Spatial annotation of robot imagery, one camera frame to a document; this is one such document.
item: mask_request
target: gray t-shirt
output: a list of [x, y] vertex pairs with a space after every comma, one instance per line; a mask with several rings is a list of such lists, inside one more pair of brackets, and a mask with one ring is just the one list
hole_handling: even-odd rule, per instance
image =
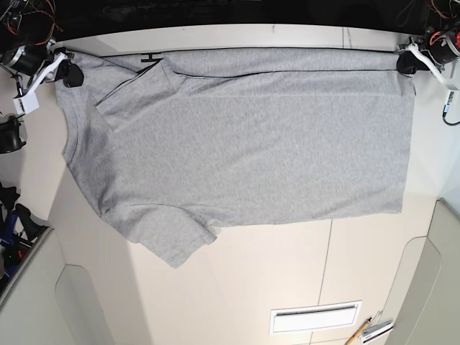
[[173, 267], [210, 226], [398, 212], [414, 87], [397, 56], [254, 48], [99, 58], [56, 84], [94, 211]]

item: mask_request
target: t-shirt sleeve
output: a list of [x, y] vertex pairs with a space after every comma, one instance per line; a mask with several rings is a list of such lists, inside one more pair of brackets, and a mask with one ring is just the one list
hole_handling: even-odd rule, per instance
[[126, 239], [143, 244], [174, 268], [216, 239], [197, 215], [174, 206], [119, 206], [101, 218]]

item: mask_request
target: wooden handle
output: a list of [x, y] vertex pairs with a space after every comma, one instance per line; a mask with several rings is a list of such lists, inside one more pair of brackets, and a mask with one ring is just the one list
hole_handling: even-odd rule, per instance
[[371, 323], [371, 319], [368, 318], [363, 324], [361, 327], [359, 327], [358, 331], [355, 332], [355, 334], [353, 334], [353, 336], [351, 336], [350, 339], [348, 339], [348, 341], [345, 343], [345, 345], [350, 345], [357, 337], [359, 337], [359, 335], [362, 333], [362, 331], [364, 329], [366, 329], [367, 325], [369, 325]]

